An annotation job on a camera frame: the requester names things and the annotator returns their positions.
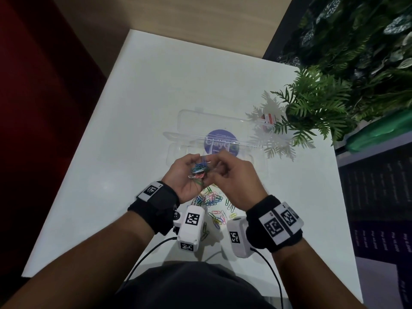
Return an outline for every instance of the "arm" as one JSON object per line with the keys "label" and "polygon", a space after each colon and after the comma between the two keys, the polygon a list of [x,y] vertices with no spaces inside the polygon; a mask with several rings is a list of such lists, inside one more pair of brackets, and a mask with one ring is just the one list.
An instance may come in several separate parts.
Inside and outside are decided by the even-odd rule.
{"label": "arm", "polygon": [[[206,157],[214,165],[214,156]],[[200,155],[188,154],[171,166],[162,181],[180,203],[194,198],[204,186],[188,178]],[[52,261],[27,282],[4,309],[90,308],[116,292],[155,232],[129,211],[106,228]]]}
{"label": "arm", "polygon": [[[268,196],[250,162],[225,150],[217,156],[226,166],[226,172],[223,175],[211,172],[208,180],[215,183],[235,207],[248,211]],[[272,256],[295,308],[364,308],[305,239],[281,248]]]}
{"label": "arm", "polygon": [[294,308],[365,308],[305,239],[272,256]]}

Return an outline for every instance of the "wristband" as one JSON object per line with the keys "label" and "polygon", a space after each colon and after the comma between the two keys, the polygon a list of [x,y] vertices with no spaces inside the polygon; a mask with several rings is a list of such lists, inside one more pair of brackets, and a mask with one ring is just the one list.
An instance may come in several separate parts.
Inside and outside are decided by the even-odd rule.
{"label": "wristband", "polygon": [[249,224],[246,238],[255,248],[266,248],[274,253],[302,239],[303,220],[287,203],[281,203],[273,195],[250,208],[246,219]]}
{"label": "wristband", "polygon": [[129,206],[127,211],[139,214],[147,224],[166,235],[173,227],[174,211],[180,205],[176,192],[162,181],[150,183]]}

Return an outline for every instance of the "cable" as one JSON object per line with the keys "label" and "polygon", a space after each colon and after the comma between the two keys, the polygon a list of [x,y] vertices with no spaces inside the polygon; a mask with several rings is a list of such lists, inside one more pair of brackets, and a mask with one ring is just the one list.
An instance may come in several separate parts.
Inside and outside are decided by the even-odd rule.
{"label": "cable", "polygon": [[140,261],[134,266],[134,268],[131,270],[129,276],[127,277],[126,281],[123,282],[122,286],[119,288],[119,290],[123,289],[127,282],[130,280],[131,275],[133,274],[134,270],[136,270],[137,266],[140,265],[142,263],[142,261],[148,256],[150,255],[150,253],[152,253],[152,251],[154,251],[156,248],[158,248],[160,245],[162,245],[163,243],[166,243],[167,241],[171,241],[171,240],[177,240],[178,238],[175,237],[169,237],[168,239],[160,242],[159,244],[157,244],[155,247],[153,247],[146,255],[144,255],[144,257],[142,259],[140,259]]}
{"label": "cable", "polygon": [[260,255],[260,257],[262,257],[263,260],[266,261],[267,265],[268,265],[269,268],[272,270],[272,273],[273,273],[273,275],[275,276],[276,281],[278,282],[279,292],[281,293],[281,306],[282,306],[282,309],[283,309],[282,288],[281,288],[281,284],[279,283],[278,277],[277,277],[276,274],[275,274],[275,271],[273,271],[273,268],[272,268],[272,266],[270,265],[269,261],[267,261],[266,258],[265,258],[260,252],[258,252],[258,251],[257,251],[256,249],[254,249],[254,248],[251,248],[250,250],[254,251],[255,253],[258,253],[258,254]]}

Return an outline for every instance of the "forearm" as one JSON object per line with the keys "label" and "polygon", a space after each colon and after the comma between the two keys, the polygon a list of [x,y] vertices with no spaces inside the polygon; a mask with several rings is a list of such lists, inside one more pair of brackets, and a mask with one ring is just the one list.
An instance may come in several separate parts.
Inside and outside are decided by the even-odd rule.
{"label": "forearm", "polygon": [[365,308],[305,239],[272,256],[294,308]]}
{"label": "forearm", "polygon": [[3,308],[89,308],[119,288],[153,236],[128,212],[47,265]]}

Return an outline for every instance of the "person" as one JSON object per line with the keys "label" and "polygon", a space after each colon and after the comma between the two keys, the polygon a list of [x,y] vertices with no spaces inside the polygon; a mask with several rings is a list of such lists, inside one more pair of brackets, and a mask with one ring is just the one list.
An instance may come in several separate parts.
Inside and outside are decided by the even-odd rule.
{"label": "person", "polygon": [[[176,193],[179,203],[212,183],[246,216],[265,200],[276,199],[268,196],[250,162],[225,150],[205,158],[214,170],[203,186],[188,178],[200,155],[176,160],[163,177],[161,182]],[[142,216],[127,211],[44,267],[3,308],[273,308],[249,283],[205,262],[149,269],[116,293],[158,228],[155,218]],[[365,308],[302,236],[295,242],[270,249],[293,308]]]}

